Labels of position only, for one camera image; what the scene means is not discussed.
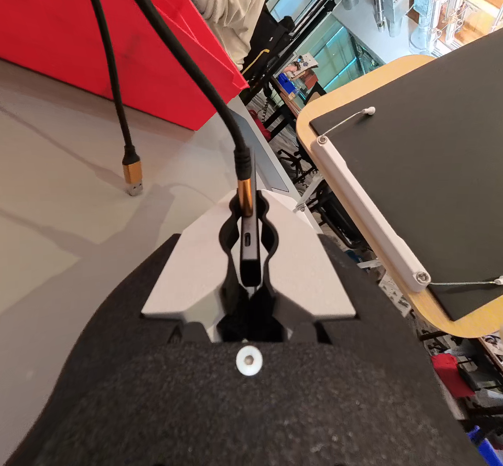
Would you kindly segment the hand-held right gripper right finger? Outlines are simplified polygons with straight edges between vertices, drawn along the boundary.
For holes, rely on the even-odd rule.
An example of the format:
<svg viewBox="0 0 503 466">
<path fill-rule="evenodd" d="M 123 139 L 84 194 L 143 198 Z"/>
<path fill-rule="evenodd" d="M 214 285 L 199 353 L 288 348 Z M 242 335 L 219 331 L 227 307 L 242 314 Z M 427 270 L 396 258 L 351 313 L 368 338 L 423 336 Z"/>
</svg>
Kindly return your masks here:
<svg viewBox="0 0 503 466">
<path fill-rule="evenodd" d="M 273 317 L 287 337 L 302 324 L 355 319 L 356 310 L 311 216 L 295 211 L 296 201 L 289 196 L 259 193 L 266 205 L 262 228 L 271 226 L 276 237 L 265 267 L 275 300 Z"/>
</svg>

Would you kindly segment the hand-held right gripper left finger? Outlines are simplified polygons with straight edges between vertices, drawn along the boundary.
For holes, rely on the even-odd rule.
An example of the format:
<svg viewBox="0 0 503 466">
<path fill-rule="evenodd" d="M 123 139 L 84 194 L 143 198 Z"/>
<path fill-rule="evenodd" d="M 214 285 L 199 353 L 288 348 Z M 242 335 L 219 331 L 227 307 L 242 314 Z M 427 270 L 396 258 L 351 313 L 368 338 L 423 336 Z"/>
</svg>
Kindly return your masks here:
<svg viewBox="0 0 503 466">
<path fill-rule="evenodd" d="M 228 193 L 181 233 L 142 308 L 145 318 L 200 323 L 211 341 L 221 340 L 218 323 L 242 299 L 231 254 L 239 239 L 235 196 Z"/>
</svg>

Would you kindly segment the grey USB hub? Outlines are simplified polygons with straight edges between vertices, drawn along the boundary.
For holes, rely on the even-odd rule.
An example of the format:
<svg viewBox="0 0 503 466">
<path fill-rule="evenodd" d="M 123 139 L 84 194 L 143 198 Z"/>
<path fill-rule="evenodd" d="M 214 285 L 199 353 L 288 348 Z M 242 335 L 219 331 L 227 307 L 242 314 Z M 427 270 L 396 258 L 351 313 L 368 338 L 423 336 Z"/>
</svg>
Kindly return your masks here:
<svg viewBox="0 0 503 466">
<path fill-rule="evenodd" d="M 261 257 L 259 218 L 256 206 L 255 155 L 250 152 L 250 179 L 238 181 L 238 199 L 241 211 L 239 273 L 246 288 L 261 284 Z"/>
</svg>

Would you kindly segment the black cable orange plugs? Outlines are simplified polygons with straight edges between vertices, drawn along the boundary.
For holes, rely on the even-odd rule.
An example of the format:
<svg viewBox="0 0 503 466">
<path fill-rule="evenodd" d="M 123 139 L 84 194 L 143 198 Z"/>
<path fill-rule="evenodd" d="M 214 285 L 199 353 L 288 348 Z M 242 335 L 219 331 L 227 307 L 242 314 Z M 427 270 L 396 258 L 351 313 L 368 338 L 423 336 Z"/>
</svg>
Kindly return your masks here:
<svg viewBox="0 0 503 466">
<path fill-rule="evenodd" d="M 116 58 L 112 41 L 108 29 L 108 24 L 104 14 L 101 0 L 90 0 L 94 11 L 97 25 L 99 28 L 102 44 L 104 47 L 105 57 L 108 66 L 110 86 L 112 91 L 112 100 L 115 105 L 117 118 L 121 128 L 124 141 L 124 156 L 122 160 L 124 180 L 127 186 L 127 193 L 135 196 L 140 194 L 142 190 L 142 166 L 135 146 L 133 144 L 127 117 L 124 110 L 122 95 L 120 91 L 120 83 L 117 72 Z M 217 92 L 216 88 L 206 78 L 205 74 L 192 60 L 178 38 L 173 34 L 169 26 L 165 23 L 156 7 L 151 0 L 134 0 L 139 7 L 143 16 L 154 29 L 160 40 L 165 44 L 168 50 L 172 53 L 176 61 L 190 76 L 192 81 L 198 86 L 204 96 L 209 100 L 211 105 L 217 111 L 225 124 L 230 136 L 234 142 L 234 164 L 237 177 L 237 194 L 243 217 L 250 217 L 253 214 L 255 206 L 255 188 L 252 187 L 252 158 L 251 152 L 246 145 L 242 132 L 240 131 L 236 119 L 231 115 L 231 112 L 224 100 Z"/>
</svg>

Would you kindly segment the red storage bin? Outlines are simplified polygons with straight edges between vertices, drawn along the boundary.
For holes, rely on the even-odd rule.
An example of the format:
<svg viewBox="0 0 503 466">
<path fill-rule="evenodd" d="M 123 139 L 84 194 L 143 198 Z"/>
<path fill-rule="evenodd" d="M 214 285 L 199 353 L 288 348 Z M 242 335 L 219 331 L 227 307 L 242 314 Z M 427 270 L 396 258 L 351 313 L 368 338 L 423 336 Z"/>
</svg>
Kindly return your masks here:
<svg viewBox="0 0 503 466">
<path fill-rule="evenodd" d="M 249 109 L 248 112 L 257 125 L 258 129 L 260 130 L 262 136 L 266 139 L 267 142 L 270 142 L 272 139 L 271 131 L 265 127 L 264 123 L 262 123 L 258 113 L 253 109 Z"/>
<path fill-rule="evenodd" d="M 454 399 L 475 396 L 474 390 L 462 378 L 455 356 L 449 353 L 440 353 L 431 356 L 430 359 L 436 375 Z"/>
<path fill-rule="evenodd" d="M 190 0 L 151 0 L 225 103 L 248 87 Z M 124 105 L 191 130 L 215 113 L 134 0 L 101 0 Z M 112 98 L 90 0 L 1 0 L 1 58 Z"/>
</svg>

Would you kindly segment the grey desk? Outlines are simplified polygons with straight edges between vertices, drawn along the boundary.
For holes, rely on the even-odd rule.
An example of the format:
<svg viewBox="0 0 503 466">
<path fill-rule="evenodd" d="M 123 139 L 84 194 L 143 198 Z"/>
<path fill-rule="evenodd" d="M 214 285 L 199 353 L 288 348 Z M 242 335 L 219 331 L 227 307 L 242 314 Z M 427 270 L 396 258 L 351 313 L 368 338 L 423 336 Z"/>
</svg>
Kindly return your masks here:
<svg viewBox="0 0 503 466">
<path fill-rule="evenodd" d="M 235 188 L 217 115 L 191 131 L 126 113 L 142 161 L 136 197 L 113 103 L 1 61 L 1 465 L 101 303 Z"/>
</svg>

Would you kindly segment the white printed sheet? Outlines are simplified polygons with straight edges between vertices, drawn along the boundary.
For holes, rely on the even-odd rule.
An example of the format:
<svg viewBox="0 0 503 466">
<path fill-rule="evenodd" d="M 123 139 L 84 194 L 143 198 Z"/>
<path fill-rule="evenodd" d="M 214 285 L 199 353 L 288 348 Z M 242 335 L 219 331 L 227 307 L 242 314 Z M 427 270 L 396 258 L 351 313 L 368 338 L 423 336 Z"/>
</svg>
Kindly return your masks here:
<svg viewBox="0 0 503 466">
<path fill-rule="evenodd" d="M 379 287 L 386 294 L 389 300 L 397 308 L 403 318 L 406 318 L 412 311 L 412 306 L 406 300 L 402 292 L 388 272 L 385 272 L 379 281 Z"/>
</svg>

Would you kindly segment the white stand with black board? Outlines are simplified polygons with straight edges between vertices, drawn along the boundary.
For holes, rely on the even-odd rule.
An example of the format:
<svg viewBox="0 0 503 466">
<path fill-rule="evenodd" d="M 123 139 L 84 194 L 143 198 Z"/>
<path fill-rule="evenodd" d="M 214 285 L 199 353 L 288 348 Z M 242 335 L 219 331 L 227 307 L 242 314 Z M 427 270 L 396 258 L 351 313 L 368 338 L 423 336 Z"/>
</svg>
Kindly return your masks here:
<svg viewBox="0 0 503 466">
<path fill-rule="evenodd" d="M 413 310 L 502 325 L 502 30 L 409 55 L 308 103 L 300 143 Z"/>
</svg>

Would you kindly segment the wooden table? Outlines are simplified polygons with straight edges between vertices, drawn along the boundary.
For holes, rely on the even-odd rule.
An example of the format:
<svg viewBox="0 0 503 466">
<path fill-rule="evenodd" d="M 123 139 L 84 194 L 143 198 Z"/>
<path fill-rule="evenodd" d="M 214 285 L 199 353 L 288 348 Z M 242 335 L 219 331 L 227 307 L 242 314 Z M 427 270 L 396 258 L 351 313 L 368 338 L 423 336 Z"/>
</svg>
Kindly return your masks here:
<svg viewBox="0 0 503 466">
<path fill-rule="evenodd" d="M 321 85 L 318 82 L 316 82 L 305 99 L 301 98 L 299 95 L 290 98 L 290 96 L 286 93 L 285 89 L 280 85 L 280 83 L 276 79 L 271 79 L 270 82 L 271 85 L 276 89 L 281 100 L 288 107 L 293 117 L 295 118 L 298 117 L 302 109 L 310 101 L 314 101 L 326 94 Z"/>
</svg>

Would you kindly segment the black office chair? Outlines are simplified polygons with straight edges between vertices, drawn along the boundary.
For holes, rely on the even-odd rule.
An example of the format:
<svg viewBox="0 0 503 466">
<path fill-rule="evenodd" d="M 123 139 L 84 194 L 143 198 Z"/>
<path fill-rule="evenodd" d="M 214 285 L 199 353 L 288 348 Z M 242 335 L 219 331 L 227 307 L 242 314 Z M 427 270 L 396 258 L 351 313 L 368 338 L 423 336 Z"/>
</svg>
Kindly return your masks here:
<svg viewBox="0 0 503 466">
<path fill-rule="evenodd" d="M 295 22 L 290 16 L 277 21 L 264 3 L 250 40 L 250 50 L 244 58 L 241 74 L 249 86 L 264 72 L 271 59 L 290 42 Z"/>
</svg>

